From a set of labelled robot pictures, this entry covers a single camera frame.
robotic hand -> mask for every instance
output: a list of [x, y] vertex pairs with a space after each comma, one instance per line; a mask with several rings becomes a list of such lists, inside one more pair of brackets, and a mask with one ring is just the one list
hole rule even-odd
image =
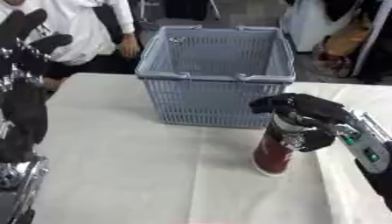
[[254, 113], [275, 113], [298, 126], [294, 136], [282, 133], [283, 142], [302, 152], [331, 145], [339, 138], [355, 155], [356, 164], [392, 211], [392, 138], [367, 113], [349, 111], [342, 104], [308, 94], [280, 94], [252, 101]]
[[33, 149], [47, 131], [43, 75], [49, 54], [72, 37], [27, 45], [26, 37], [45, 20], [44, 10], [14, 11], [0, 24], [0, 223], [32, 222], [31, 205], [47, 172], [47, 159]]

white table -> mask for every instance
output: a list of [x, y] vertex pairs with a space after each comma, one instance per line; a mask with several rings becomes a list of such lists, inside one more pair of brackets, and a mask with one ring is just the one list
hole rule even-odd
[[[296, 83], [289, 91], [365, 109], [392, 130], [390, 87]], [[287, 173], [268, 178], [249, 162], [262, 130], [163, 125], [132, 76], [76, 75], [48, 107], [38, 151], [51, 172], [36, 224], [392, 223], [339, 143], [298, 153]]]

white shirt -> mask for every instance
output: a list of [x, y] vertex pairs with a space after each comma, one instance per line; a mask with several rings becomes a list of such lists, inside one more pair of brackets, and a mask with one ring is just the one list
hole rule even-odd
[[127, 0], [26, 0], [18, 7], [0, 0], [0, 20], [15, 9], [24, 13], [38, 8], [46, 10], [48, 19], [31, 33], [28, 41], [42, 39], [55, 32], [71, 34], [73, 43], [59, 47], [52, 54], [52, 59], [76, 66], [89, 62], [98, 54], [111, 54], [116, 49], [108, 30], [93, 10], [93, 7], [102, 4], [113, 8], [123, 33], [132, 33], [135, 30]]

shopping basket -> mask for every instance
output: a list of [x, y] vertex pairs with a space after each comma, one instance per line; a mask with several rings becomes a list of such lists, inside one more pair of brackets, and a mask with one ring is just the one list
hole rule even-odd
[[163, 123], [261, 128], [269, 114], [249, 103], [295, 80], [291, 48], [278, 28], [162, 27], [136, 69]]

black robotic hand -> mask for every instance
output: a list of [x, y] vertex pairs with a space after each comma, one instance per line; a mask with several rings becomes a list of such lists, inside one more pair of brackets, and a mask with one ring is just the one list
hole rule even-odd
[[343, 105], [308, 94], [280, 94], [252, 101], [249, 106], [253, 113], [274, 112], [286, 122], [308, 129], [301, 133], [304, 145], [300, 151], [315, 151], [331, 145], [335, 133], [331, 125], [346, 123], [349, 114]]
[[[315, 151], [331, 145], [337, 133], [333, 131], [336, 124], [348, 124], [355, 127], [352, 115], [342, 104], [327, 101], [308, 94], [280, 94], [263, 97], [252, 101], [249, 106], [254, 113], [276, 113], [292, 125], [310, 129], [303, 133], [304, 150]], [[392, 152], [392, 143], [386, 143]], [[383, 173], [368, 172], [356, 160], [357, 166], [374, 190], [384, 198], [385, 204], [392, 211], [392, 163]]]
[[0, 24], [2, 163], [28, 160], [33, 145], [40, 143], [47, 131], [46, 94], [37, 85], [49, 67], [48, 54], [71, 43], [72, 37], [58, 34], [25, 44], [30, 32], [45, 20], [44, 10], [28, 15], [14, 11]]
[[275, 111], [280, 116], [292, 118], [299, 115], [309, 119], [292, 120], [300, 126], [313, 127], [322, 124], [350, 123], [351, 116], [342, 104], [324, 100], [309, 94], [279, 94], [252, 101], [249, 106], [258, 113]]

